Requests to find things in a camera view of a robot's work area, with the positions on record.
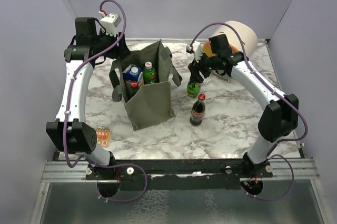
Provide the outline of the olive green canvas bag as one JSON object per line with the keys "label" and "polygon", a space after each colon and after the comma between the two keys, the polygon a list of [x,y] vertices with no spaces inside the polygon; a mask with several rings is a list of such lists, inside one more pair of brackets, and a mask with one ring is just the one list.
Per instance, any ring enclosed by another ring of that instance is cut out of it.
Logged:
{"label": "olive green canvas bag", "polygon": [[[146,62],[153,64],[158,82],[144,84],[133,97],[130,97],[122,72],[131,64],[143,69]],[[182,77],[173,65],[170,49],[164,46],[161,40],[141,50],[131,51],[122,60],[112,62],[109,72],[113,85],[112,100],[114,102],[124,100],[126,113],[134,131],[158,125],[175,117],[171,103],[170,75],[174,84],[179,87]]]}

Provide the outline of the cola glass bottle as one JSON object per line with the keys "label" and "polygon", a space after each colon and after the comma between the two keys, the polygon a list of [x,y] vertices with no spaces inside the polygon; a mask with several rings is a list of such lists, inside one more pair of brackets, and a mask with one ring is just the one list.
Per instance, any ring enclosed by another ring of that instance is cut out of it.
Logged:
{"label": "cola glass bottle", "polygon": [[139,90],[139,85],[137,81],[132,81],[130,83],[130,97],[132,98]]}
{"label": "cola glass bottle", "polygon": [[193,104],[191,109],[190,124],[193,126],[199,126],[202,123],[205,115],[205,94],[198,95],[197,101]]}

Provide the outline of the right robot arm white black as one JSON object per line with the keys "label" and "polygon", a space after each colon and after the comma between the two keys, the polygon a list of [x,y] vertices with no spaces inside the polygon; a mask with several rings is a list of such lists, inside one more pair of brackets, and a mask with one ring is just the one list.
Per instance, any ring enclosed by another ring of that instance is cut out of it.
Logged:
{"label": "right robot arm white black", "polygon": [[279,138],[289,135],[298,126],[299,100],[294,94],[286,95],[269,83],[243,52],[233,52],[226,35],[209,38],[211,51],[208,57],[199,42],[190,41],[186,51],[194,55],[188,65],[190,81],[202,83],[211,71],[220,70],[240,82],[257,100],[263,113],[258,122],[259,136],[252,148],[243,156],[242,171],[247,177],[254,177],[261,171],[267,156]]}

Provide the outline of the green glass bottle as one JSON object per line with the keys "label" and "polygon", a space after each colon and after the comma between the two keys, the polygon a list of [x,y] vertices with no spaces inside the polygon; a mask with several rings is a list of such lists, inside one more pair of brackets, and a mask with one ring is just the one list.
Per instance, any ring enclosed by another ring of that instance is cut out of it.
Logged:
{"label": "green glass bottle", "polygon": [[200,82],[189,80],[187,84],[187,95],[192,98],[198,97],[201,90]]}

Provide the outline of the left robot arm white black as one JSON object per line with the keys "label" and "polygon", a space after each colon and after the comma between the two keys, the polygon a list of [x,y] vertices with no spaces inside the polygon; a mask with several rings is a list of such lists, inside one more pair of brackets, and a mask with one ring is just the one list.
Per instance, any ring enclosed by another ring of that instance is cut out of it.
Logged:
{"label": "left robot arm white black", "polygon": [[64,51],[66,82],[61,106],[55,120],[46,124],[46,132],[58,151],[66,157],[74,154],[96,164],[105,179],[116,174],[114,157],[97,145],[95,129],[86,124],[85,107],[96,59],[123,59],[130,54],[124,34],[116,32],[120,22],[117,14],[104,14],[100,20],[75,19],[76,34]]}

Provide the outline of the blue white beverage carton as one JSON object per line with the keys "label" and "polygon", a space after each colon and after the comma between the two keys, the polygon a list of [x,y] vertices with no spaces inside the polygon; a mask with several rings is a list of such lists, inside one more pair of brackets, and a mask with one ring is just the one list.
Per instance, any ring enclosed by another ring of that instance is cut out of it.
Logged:
{"label": "blue white beverage carton", "polygon": [[131,90],[131,83],[137,82],[137,86],[141,87],[144,84],[143,70],[134,64],[130,64],[122,73],[126,89]]}

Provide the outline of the green tea plastic bottle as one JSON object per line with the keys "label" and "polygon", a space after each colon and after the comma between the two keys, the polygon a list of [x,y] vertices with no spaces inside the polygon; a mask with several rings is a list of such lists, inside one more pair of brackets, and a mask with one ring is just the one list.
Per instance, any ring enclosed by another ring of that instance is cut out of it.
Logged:
{"label": "green tea plastic bottle", "polygon": [[157,83],[156,70],[150,61],[146,62],[144,65],[143,77],[145,84]]}

